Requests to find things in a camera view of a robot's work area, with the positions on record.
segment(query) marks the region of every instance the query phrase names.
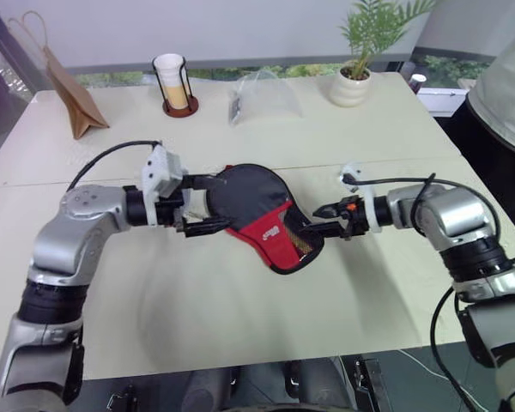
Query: white table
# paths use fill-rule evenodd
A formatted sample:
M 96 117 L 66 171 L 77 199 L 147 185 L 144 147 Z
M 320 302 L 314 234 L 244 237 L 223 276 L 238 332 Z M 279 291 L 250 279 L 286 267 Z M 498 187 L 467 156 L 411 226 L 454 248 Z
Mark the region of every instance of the white table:
M 372 179 L 437 172 L 493 199 L 460 157 L 373 161 L 362 168 Z M 347 196 L 339 170 L 278 173 L 310 215 Z M 377 192 L 391 187 L 379 185 Z M 56 214 L 65 189 L 66 184 L 0 187 L 0 351 L 20 303 L 34 236 Z M 191 209 L 202 213 L 194 200 Z M 515 228 L 494 205 L 501 243 L 514 257 Z M 428 345 L 433 309 L 450 283 L 438 253 L 412 230 L 388 227 L 350 242 L 327 239 L 314 262 L 279 276 L 226 233 L 185 239 L 172 229 L 134 228 L 109 240 L 89 290 L 84 377 Z M 463 340 L 451 305 L 441 313 L 438 331 L 439 342 Z
M 231 82 L 192 82 L 200 109 L 174 119 L 161 109 L 158 87 L 91 90 L 110 129 L 72 138 L 57 94 L 39 92 L 0 150 L 0 186 L 71 181 L 98 153 L 128 140 L 163 140 L 190 171 L 255 162 L 270 168 L 342 164 L 349 160 L 438 159 L 459 152 L 398 73 L 374 74 L 369 99 L 351 109 L 325 97 L 331 78 L 286 80 L 303 118 L 263 118 L 236 127 L 227 122 Z M 117 152 L 87 179 L 137 179 L 147 148 Z

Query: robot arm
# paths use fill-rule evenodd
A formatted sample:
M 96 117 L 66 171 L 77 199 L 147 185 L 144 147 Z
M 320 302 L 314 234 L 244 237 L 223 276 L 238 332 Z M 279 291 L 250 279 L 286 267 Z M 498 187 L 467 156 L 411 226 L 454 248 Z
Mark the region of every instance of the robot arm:
M 58 214 L 40 231 L 0 357 L 0 411 L 63 411 L 78 396 L 82 306 L 112 234 L 161 225 L 189 237 L 229 225 L 222 218 L 194 223 L 183 218 L 188 189 L 206 189 L 218 179 L 185 174 L 179 158 L 162 146 L 154 148 L 143 173 L 143 191 L 98 185 L 68 191 Z
M 343 180 L 353 183 L 350 176 Z M 307 229 L 350 239 L 368 230 L 365 209 L 371 208 L 380 226 L 413 227 L 424 234 L 443 258 L 458 299 L 469 304 L 457 316 L 471 354 L 485 367 L 496 368 L 500 397 L 515 410 L 515 258 L 506 257 L 475 194 L 459 187 L 447 190 L 429 185 L 416 202 L 423 187 L 389 191 L 373 203 L 346 197 L 314 213 L 322 218 L 342 217 L 348 221 L 346 227 L 335 221 Z

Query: printed logo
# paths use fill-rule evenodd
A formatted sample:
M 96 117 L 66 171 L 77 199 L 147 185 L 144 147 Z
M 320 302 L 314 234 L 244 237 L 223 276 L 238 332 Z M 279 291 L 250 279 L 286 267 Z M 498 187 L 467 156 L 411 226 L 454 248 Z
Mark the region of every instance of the printed logo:
M 268 238 L 272 238 L 273 236 L 276 236 L 280 232 L 281 232 L 281 229 L 279 229 L 277 225 L 274 225 L 271 229 L 269 229 L 267 232 L 264 233 L 262 238 L 264 240 L 267 240 Z

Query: brown paper bag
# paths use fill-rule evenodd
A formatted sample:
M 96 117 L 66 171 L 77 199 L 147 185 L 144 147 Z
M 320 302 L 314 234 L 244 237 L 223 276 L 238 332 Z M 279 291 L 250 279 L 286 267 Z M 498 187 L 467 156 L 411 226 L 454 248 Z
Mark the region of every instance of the brown paper bag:
M 36 15 L 40 19 L 44 31 L 44 45 L 40 45 L 27 28 L 25 23 L 27 15 Z M 58 92 L 59 97 L 67 106 L 73 137 L 80 139 L 90 126 L 109 127 L 100 110 L 95 105 L 91 94 L 65 70 L 48 47 L 47 32 L 42 16 L 31 10 L 21 17 L 21 21 L 9 19 L 8 22 L 10 21 L 19 25 L 28 35 L 29 39 L 38 47 L 39 59 L 45 63 L 46 74 L 50 77 L 51 83 Z

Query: white plant pot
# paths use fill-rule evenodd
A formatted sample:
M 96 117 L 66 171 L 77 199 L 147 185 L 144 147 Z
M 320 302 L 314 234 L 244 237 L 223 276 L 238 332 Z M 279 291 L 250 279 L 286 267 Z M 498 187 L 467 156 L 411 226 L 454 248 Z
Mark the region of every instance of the white plant pot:
M 372 73 L 369 69 L 366 70 L 366 73 L 368 78 L 365 80 L 351 80 L 338 70 L 330 90 L 332 102 L 341 107 L 357 106 L 362 103 L 367 97 L 372 80 Z

